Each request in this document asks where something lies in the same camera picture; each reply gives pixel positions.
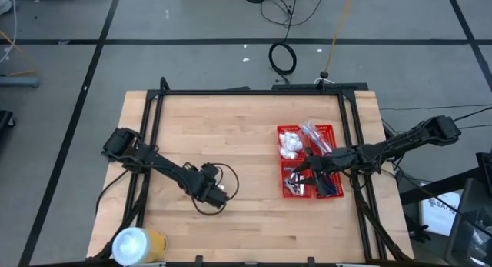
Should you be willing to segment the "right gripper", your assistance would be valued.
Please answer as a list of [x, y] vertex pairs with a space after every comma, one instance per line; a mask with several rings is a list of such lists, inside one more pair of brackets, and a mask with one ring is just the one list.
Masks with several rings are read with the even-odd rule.
[[344, 171], [352, 167], [356, 162], [353, 149], [336, 148], [326, 155], [309, 155], [292, 172], [298, 173], [313, 169], [314, 184], [319, 196], [326, 196], [323, 174]]

